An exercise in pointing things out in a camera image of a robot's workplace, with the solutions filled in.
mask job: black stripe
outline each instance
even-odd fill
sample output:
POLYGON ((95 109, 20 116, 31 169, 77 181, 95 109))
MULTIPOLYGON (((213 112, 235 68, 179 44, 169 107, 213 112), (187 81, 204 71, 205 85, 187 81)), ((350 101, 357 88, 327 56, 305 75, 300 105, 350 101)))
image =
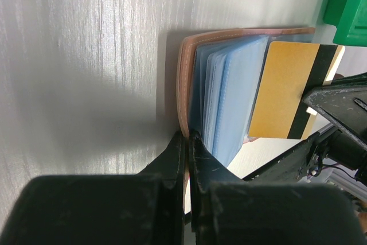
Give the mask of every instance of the black stripe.
MULTIPOLYGON (((304 93, 316 86, 321 86, 323 84, 337 48, 338 45, 320 44, 314 64, 310 71, 309 78, 307 79, 306 86, 304 87, 304 93)), ((310 114, 307 113, 306 110, 307 105, 302 101, 299 101, 291 129, 288 133, 288 139, 301 139, 304 128, 306 127, 310 118, 310 114)))

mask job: white table surface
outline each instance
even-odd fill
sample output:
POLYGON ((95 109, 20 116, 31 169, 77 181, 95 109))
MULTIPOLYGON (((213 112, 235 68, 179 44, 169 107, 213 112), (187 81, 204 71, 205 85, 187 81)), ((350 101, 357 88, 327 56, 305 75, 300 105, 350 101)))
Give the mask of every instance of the white table surface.
MULTIPOLYGON (((165 148, 178 130, 175 70, 186 34, 315 26, 321 7, 322 0, 0 0, 0 227, 33 177, 136 173, 165 148)), ((229 168, 245 176, 294 143, 261 139, 229 168)))

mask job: brown leather cover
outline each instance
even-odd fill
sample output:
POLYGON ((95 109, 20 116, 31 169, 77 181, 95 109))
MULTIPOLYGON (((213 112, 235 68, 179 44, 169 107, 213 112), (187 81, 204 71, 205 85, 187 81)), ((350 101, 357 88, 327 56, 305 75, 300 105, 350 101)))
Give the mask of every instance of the brown leather cover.
POLYGON ((293 29, 232 29, 208 32, 187 37, 183 40, 178 54, 176 101, 179 126, 185 138, 189 137, 189 99, 196 48, 201 44, 250 36, 254 34, 306 34, 314 33, 315 28, 293 29))

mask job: wire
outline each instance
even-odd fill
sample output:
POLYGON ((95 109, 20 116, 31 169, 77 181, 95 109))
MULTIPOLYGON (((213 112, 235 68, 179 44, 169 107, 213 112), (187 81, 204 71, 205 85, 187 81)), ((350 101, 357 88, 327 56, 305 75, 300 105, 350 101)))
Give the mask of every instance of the wire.
POLYGON ((338 169, 338 170, 341 170, 342 172, 344 172, 346 175, 348 175, 350 178, 352 178, 352 179, 356 179, 356 178, 354 178, 353 176, 351 176, 348 172, 346 172, 345 170, 343 170, 342 168, 339 168, 338 166, 336 166, 336 165, 323 165, 322 166, 322 169, 324 169, 324 168, 333 168, 333 169, 338 169))

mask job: green object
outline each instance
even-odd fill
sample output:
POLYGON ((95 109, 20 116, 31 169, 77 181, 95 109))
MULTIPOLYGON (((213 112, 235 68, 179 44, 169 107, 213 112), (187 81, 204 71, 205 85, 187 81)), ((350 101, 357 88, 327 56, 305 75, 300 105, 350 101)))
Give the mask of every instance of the green object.
POLYGON ((329 0, 323 20, 337 27, 333 43, 367 46, 367 0, 329 0))

